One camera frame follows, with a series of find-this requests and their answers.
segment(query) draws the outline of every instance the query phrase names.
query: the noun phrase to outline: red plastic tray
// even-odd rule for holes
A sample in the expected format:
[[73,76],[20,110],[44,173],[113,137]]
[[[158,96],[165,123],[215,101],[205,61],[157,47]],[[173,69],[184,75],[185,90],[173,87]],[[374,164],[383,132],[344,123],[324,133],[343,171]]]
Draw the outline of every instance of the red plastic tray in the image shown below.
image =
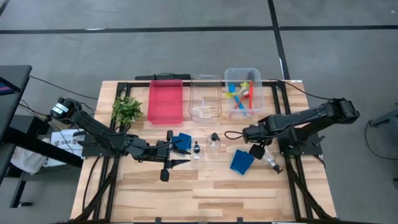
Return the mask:
[[150,82],[148,120],[152,124],[182,122],[182,80]]

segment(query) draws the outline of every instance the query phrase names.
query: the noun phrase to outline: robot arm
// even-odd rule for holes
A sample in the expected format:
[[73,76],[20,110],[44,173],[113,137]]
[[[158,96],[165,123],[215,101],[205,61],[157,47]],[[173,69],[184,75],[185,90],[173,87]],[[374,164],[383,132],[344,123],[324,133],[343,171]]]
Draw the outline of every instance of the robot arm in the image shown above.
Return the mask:
[[160,179],[162,181],[169,180],[169,172],[167,169],[189,160],[170,160],[170,153],[174,149],[172,141],[173,131],[167,131],[167,142],[157,141],[156,146],[150,146],[145,140],[140,139],[134,134],[127,134],[127,130],[123,133],[117,133],[112,129],[101,124],[84,112],[81,103],[73,99],[60,98],[58,103],[52,108],[51,117],[64,124],[74,124],[86,132],[93,135],[97,143],[106,150],[116,151],[121,156],[131,154],[131,156],[139,161],[163,162],[164,169],[161,172]]
[[292,147],[305,142],[307,138],[332,124],[351,124],[359,118],[359,111],[355,110],[351,101],[344,98],[328,100],[326,103],[305,111],[281,115],[270,115],[260,121],[258,125],[250,125],[243,129],[245,143],[259,143],[260,147],[253,147],[250,154],[261,159],[264,146],[270,145],[272,139],[284,134]]

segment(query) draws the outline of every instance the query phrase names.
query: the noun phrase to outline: green plant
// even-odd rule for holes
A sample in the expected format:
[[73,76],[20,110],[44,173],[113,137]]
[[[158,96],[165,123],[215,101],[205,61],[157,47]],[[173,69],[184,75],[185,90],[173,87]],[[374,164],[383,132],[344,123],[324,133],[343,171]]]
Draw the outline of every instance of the green plant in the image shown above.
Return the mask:
[[141,104],[134,97],[118,97],[112,107],[112,118],[116,118],[116,121],[119,121],[120,125],[131,124],[143,115],[140,109]]

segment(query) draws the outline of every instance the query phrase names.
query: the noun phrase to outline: butcher block tabletop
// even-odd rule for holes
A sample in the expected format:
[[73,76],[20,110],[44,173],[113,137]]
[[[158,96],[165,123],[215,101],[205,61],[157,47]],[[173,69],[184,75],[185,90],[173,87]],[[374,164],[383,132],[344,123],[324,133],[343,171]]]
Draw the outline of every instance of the butcher block tabletop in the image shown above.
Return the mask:
[[[99,94],[95,119],[107,126],[111,123],[112,105],[118,82],[121,81],[103,82]],[[304,90],[300,81],[291,84]],[[257,118],[229,119],[223,87],[221,99],[223,112],[218,122],[195,123],[188,112],[190,87],[184,86],[183,122],[178,125],[156,126],[147,120],[149,87],[132,87],[130,96],[142,102],[141,111],[144,115],[132,124],[129,134],[136,134],[151,145],[157,140],[165,140],[167,130],[172,130],[174,136],[179,133],[189,134],[192,136],[193,144],[198,141],[204,156],[202,161],[191,161],[170,169],[169,182],[159,180],[163,163],[138,163],[130,155],[122,157],[119,163],[111,222],[154,222],[156,217],[162,218],[163,222],[235,222],[237,217],[243,217],[245,222],[294,221],[286,171],[277,174],[269,165],[257,159],[245,175],[229,168],[235,151],[240,149],[248,152],[252,144],[245,144],[242,138],[229,140],[224,136],[224,132],[241,132],[250,124],[256,124],[257,119],[275,114],[271,87],[264,86],[262,89],[266,108],[257,115]],[[279,94],[283,113],[282,95]],[[292,113],[308,109],[304,93],[287,85],[287,94]],[[221,148],[218,152],[206,151],[206,137],[211,133],[218,133],[221,139]],[[284,167],[284,158],[279,154],[276,139],[273,140],[270,149],[277,163]],[[190,155],[181,156],[172,153],[173,159],[190,157]],[[335,217],[335,208],[323,164],[313,156],[301,158],[309,191],[325,211]],[[95,159],[95,157],[85,158],[71,218],[81,213],[83,194]],[[103,158],[94,167],[88,186],[86,206],[98,189],[102,160]],[[112,160],[109,160],[108,171],[113,163]],[[301,215],[304,217],[302,194],[299,189],[297,192]],[[99,218],[104,218],[107,198],[108,191],[101,201]]]

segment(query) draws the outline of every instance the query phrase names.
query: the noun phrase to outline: gray floor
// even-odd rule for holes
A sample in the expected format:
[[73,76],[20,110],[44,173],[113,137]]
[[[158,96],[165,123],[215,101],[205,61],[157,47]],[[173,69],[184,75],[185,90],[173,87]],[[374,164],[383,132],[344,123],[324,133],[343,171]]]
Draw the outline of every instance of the gray floor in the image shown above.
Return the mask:
[[[275,8],[280,26],[398,24],[396,1],[275,0]],[[260,0],[11,0],[0,17],[0,29],[269,26],[268,9],[267,1]],[[398,177],[397,162],[372,155],[363,131],[367,120],[397,107],[398,30],[283,31],[281,36],[291,79],[303,80],[310,93],[352,100],[361,112],[354,124],[321,132],[326,136],[322,146],[338,216],[395,223],[398,190],[392,177]],[[91,96],[98,96],[102,80],[159,72],[222,75],[229,67],[254,67],[263,78],[282,78],[272,31],[0,35],[0,65],[12,64],[30,64],[33,76]],[[96,104],[36,80],[29,82],[23,99],[47,113],[60,96]],[[308,100],[310,106],[322,103]],[[397,142],[392,136],[382,137],[385,132],[370,129],[370,144],[384,156],[398,157]],[[28,182],[22,196],[35,203],[30,208],[7,208],[16,180],[3,182],[1,223],[68,218],[79,171],[41,176]]]

